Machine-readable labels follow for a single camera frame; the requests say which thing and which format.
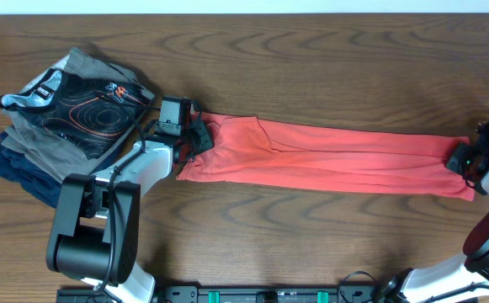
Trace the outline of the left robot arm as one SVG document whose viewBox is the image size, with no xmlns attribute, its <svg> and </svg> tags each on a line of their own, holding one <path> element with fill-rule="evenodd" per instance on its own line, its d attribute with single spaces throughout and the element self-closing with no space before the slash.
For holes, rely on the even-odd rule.
<svg viewBox="0 0 489 303">
<path fill-rule="evenodd" d="M 155 301 L 156 280 L 136 261 L 141 198 L 175 166 L 213 148 L 202 114 L 194 99 L 165 96 L 129 153 L 104 170 L 64 179 L 46 264 L 90 287 L 58 290 L 57 301 Z"/>
</svg>

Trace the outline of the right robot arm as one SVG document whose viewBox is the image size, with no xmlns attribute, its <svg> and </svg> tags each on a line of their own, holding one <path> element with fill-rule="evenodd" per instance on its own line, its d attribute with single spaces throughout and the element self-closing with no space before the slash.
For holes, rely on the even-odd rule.
<svg viewBox="0 0 489 303">
<path fill-rule="evenodd" d="M 459 144 L 446 163 L 469 188 L 489 195 L 489 120 L 473 144 Z M 373 302 L 477 302 L 489 296 L 489 212 L 465 239 L 462 253 L 429 268 L 407 269 L 375 289 Z"/>
</svg>

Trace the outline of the red soccer t-shirt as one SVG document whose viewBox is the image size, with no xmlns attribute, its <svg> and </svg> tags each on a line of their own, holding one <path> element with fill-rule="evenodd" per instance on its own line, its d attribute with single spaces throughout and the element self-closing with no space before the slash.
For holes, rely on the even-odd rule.
<svg viewBox="0 0 489 303">
<path fill-rule="evenodd" d="M 445 163 L 463 136 L 407 135 L 294 125 L 255 116 L 204 114 L 212 149 L 177 176 L 370 194 L 432 194 L 473 200 Z"/>
</svg>

